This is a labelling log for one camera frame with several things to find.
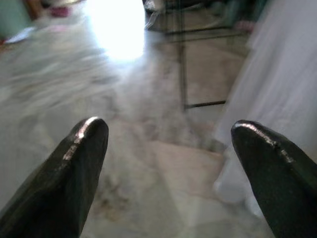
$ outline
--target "marble floor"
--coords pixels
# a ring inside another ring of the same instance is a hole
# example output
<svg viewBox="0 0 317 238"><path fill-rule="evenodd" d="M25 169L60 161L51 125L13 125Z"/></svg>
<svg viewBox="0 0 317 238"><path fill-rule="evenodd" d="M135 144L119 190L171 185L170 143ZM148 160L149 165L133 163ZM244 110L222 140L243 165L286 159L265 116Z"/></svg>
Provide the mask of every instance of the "marble floor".
<svg viewBox="0 0 317 238"><path fill-rule="evenodd" d="M109 145L83 238L271 237L212 184L222 106L180 106L177 45L144 31L140 0L88 0L43 16L0 54L0 208L81 119L102 117ZM244 57L225 40L188 43L191 103L225 99Z"/></svg>

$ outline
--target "white fabric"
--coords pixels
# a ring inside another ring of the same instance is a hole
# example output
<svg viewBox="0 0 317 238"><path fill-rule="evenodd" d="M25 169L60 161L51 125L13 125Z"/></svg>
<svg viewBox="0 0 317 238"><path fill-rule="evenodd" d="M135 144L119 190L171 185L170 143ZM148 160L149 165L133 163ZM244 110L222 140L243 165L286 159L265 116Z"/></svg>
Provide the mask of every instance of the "white fabric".
<svg viewBox="0 0 317 238"><path fill-rule="evenodd" d="M238 196L244 193L239 200L252 200L253 208L250 185L231 145L237 120L258 121L285 135L317 162L317 1L273 0L266 10L214 134L228 146L229 161L235 161L224 166L216 191L227 200L222 188L234 181L241 188Z"/></svg>

